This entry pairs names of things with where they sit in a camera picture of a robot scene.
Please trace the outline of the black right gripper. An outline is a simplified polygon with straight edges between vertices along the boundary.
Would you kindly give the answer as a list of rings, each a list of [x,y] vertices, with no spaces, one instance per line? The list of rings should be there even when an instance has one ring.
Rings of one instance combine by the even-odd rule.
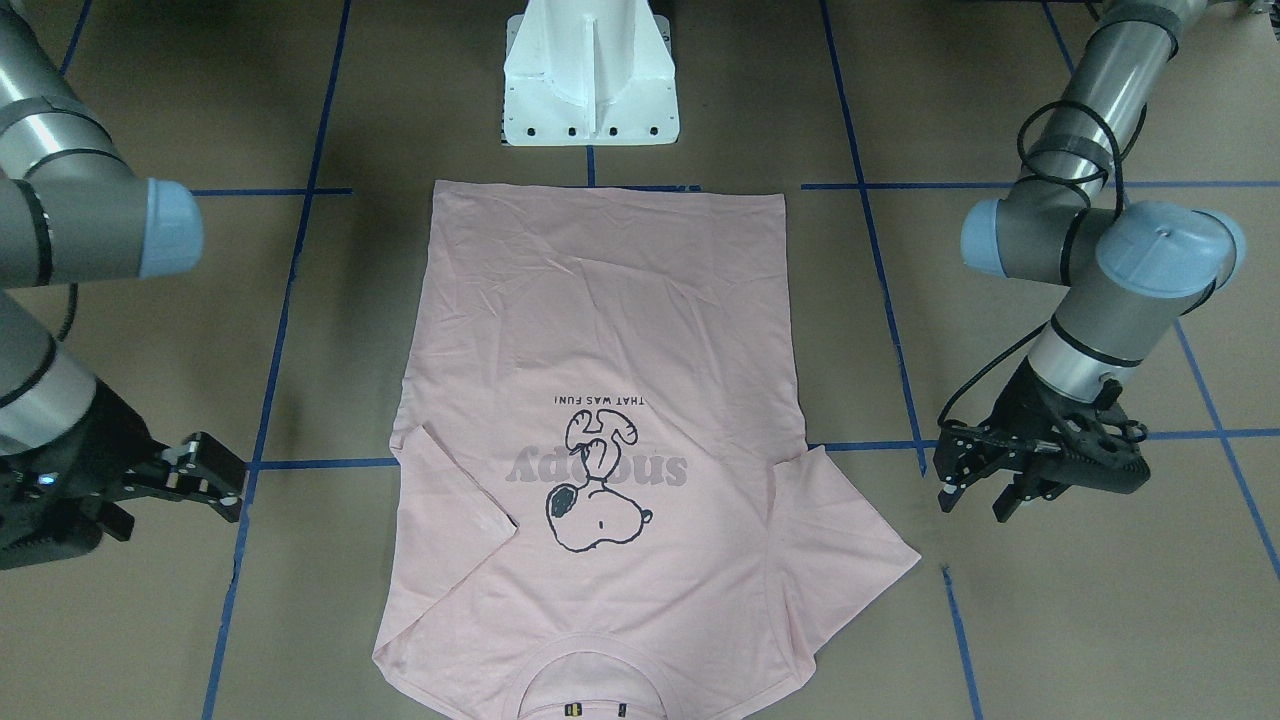
[[[195,502],[228,523],[244,507],[244,460],[206,432],[165,448],[102,380],[87,413],[41,448],[3,457],[3,570],[77,559],[102,538],[131,539],[131,496]],[[159,459],[177,473],[134,471]]]

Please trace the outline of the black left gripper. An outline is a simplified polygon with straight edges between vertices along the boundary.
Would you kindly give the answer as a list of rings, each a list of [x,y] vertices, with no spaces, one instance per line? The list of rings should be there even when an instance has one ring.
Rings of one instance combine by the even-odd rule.
[[[1130,495],[1151,478],[1140,452],[1146,425],[1132,420],[1119,397],[1123,383],[1103,378],[1100,396],[1082,402],[1043,382],[1024,360],[1000,393],[987,427],[943,421],[933,468],[942,483],[942,512],[966,489],[1000,470],[1014,473],[992,511],[1006,523],[1024,503],[1051,501],[1068,487]]]

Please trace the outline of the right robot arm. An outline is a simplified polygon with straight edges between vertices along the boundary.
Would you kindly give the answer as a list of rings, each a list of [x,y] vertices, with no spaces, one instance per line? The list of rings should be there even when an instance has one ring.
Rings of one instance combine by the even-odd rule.
[[[137,176],[14,1],[1,9],[1,565],[77,559],[125,542],[127,500],[195,501],[236,523],[247,468],[196,432],[156,441],[13,290],[147,279],[204,251],[195,196]]]

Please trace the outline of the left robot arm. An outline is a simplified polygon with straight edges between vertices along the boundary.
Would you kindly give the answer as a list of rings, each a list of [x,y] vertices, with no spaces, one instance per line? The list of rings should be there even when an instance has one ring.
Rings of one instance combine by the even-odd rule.
[[[998,521],[1024,503],[1082,487],[1129,495],[1149,479],[1148,430],[1120,397],[1174,322],[1225,288],[1245,234],[1221,213],[1126,196],[1124,163],[1149,96],[1207,1],[1112,1],[1061,96],[1018,132],[1020,174],[1004,199],[965,218],[965,264],[1001,278],[1061,286],[989,415],[940,413],[933,465],[950,512],[978,480],[1011,479]]]

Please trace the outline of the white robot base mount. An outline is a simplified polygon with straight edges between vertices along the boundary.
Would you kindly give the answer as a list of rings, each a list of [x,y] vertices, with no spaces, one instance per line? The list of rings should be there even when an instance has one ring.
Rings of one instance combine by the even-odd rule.
[[[678,141],[669,20],[649,1],[530,1],[506,22],[503,73],[511,146]]]

